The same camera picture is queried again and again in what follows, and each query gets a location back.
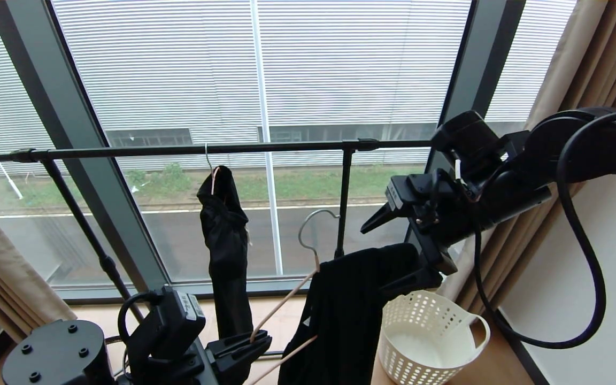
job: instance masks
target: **white corrugated wall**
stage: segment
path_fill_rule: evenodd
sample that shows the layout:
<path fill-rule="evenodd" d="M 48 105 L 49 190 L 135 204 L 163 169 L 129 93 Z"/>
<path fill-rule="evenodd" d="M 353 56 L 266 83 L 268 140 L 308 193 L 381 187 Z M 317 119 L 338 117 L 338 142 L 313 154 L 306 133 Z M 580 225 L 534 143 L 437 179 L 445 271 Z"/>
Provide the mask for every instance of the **white corrugated wall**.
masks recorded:
<path fill-rule="evenodd" d="M 573 1 L 529 0 L 488 120 L 528 115 Z M 55 0 L 102 127 L 186 128 L 194 143 L 255 142 L 260 125 L 249 2 Z M 435 122 L 469 0 L 259 0 L 269 123 Z M 0 152 L 52 147 L 0 40 Z M 424 161 L 426 149 L 364 153 L 359 163 Z M 338 164 L 340 151 L 277 153 L 282 165 Z M 131 158 L 125 168 L 203 156 Z M 262 154 L 212 156 L 264 166 Z M 12 173 L 37 167 L 7 164 Z"/>

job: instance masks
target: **curtain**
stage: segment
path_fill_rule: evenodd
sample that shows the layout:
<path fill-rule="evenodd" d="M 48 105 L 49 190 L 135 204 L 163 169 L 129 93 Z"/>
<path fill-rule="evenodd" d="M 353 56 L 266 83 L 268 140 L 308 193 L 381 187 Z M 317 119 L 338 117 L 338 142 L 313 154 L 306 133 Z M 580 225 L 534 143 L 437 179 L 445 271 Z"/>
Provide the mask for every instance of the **curtain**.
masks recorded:
<path fill-rule="evenodd" d="M 58 319 L 76 316 L 0 229 L 0 325 L 19 343 Z"/>
<path fill-rule="evenodd" d="M 616 2 L 577 2 L 558 43 L 548 72 L 527 120 L 532 129 L 560 110 L 605 105 L 616 107 Z M 575 195 L 584 186 L 570 186 Z M 499 224 L 482 247 L 484 289 L 494 307 L 501 304 L 531 257 L 562 214 L 557 191 L 538 207 Z M 474 242 L 465 243 L 457 278 L 451 275 L 440 293 L 470 312 L 484 306 L 470 271 Z"/>

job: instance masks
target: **floor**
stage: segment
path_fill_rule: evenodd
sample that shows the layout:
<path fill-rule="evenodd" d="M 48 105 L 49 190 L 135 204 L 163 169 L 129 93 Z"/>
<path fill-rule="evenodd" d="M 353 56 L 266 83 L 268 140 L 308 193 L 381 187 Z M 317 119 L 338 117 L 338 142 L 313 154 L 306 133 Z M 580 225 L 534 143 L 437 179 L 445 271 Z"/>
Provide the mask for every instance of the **floor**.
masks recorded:
<path fill-rule="evenodd" d="M 279 298 L 264 298 L 252 299 L 251 309 L 253 312 L 254 324 L 259 322 L 267 312 L 269 312 Z M 293 337 L 298 324 L 298 318 L 303 310 L 305 297 L 296 297 L 289 300 L 274 317 L 272 317 L 263 327 L 272 336 L 272 345 L 269 350 L 284 350 L 284 347 Z M 200 334 L 200 339 L 205 346 L 210 341 L 218 339 L 217 329 L 215 327 L 215 310 L 213 302 L 202 301 L 201 307 L 206 314 L 206 326 Z M 115 336 L 118 334 L 116 317 L 118 314 L 117 305 L 86 305 L 76 306 L 73 308 L 79 319 L 86 319 L 100 325 L 105 333 L 105 336 Z M 136 326 L 136 321 L 132 315 L 128 317 L 128 328 L 132 330 Z M 483 332 L 475 331 L 475 338 L 482 339 Z M 122 353 L 124 345 L 122 343 L 110 344 L 108 347 L 109 358 L 112 363 L 113 371 L 117 370 L 122 362 Z M 253 363 L 249 380 L 257 378 L 261 373 L 271 368 L 277 360 L 258 360 Z M 278 369 L 272 371 L 259 385 L 270 385 L 277 383 Z M 374 365 L 374 373 L 372 373 L 372 383 L 377 385 L 394 384 L 386 375 L 379 361 Z M 448 385 L 482 385 L 482 384 L 500 385 L 503 383 L 510 384 L 529 384 L 532 383 L 526 371 L 518 361 L 515 353 L 498 332 L 491 333 L 491 341 L 486 350 L 477 360 L 471 365 L 460 371 L 452 380 L 447 382 Z"/>

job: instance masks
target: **screw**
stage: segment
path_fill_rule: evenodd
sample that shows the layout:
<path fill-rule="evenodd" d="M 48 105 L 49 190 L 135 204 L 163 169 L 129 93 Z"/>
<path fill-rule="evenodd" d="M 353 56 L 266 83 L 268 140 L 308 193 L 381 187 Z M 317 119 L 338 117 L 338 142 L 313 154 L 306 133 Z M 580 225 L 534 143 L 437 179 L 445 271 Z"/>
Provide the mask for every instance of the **screw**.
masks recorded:
<path fill-rule="evenodd" d="M 40 378 L 42 378 L 42 375 L 38 372 L 38 371 L 34 371 L 32 372 L 32 374 L 30 375 L 30 377 L 28 377 L 28 379 L 30 380 L 30 382 L 37 382 L 40 380 Z"/>

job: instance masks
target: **white plastic basket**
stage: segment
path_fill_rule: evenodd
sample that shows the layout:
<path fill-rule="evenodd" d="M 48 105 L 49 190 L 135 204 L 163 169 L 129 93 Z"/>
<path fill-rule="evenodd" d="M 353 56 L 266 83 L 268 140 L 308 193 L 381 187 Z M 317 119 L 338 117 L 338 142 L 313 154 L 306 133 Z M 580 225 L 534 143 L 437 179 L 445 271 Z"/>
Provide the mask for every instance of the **white plastic basket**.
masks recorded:
<path fill-rule="evenodd" d="M 470 324 L 484 324 L 476 346 Z M 441 385 L 474 361 L 491 338 L 484 318 L 428 291 L 401 295 L 384 306 L 379 361 L 400 385 Z"/>

